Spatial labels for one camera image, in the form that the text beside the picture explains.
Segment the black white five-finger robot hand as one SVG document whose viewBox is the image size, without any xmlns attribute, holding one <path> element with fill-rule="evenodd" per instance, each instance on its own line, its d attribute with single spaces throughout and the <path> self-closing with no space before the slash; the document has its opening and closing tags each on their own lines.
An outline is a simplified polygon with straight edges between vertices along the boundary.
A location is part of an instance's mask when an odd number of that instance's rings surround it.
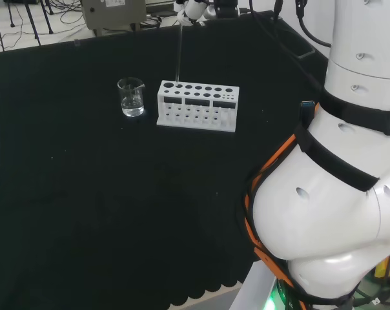
<svg viewBox="0 0 390 310">
<path fill-rule="evenodd" d="M 216 18 L 214 5 L 204 0 L 175 1 L 174 11 L 177 13 L 178 23 L 182 26 L 192 26 L 202 17 Z"/>
</svg>

